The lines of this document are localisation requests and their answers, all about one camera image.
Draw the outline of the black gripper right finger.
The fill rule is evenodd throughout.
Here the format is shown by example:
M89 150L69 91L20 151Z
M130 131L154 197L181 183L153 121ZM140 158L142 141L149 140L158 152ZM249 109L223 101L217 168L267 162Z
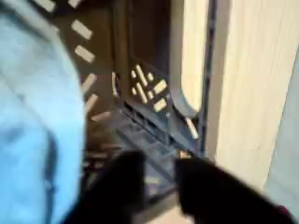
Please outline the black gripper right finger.
M175 161L182 212L195 224L296 224L290 212L202 158Z

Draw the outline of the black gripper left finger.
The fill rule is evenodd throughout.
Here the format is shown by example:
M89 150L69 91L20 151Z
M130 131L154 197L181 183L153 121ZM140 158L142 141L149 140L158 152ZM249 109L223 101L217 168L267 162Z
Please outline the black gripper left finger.
M144 153L122 152L80 197L63 224L133 224L144 202L144 175Z

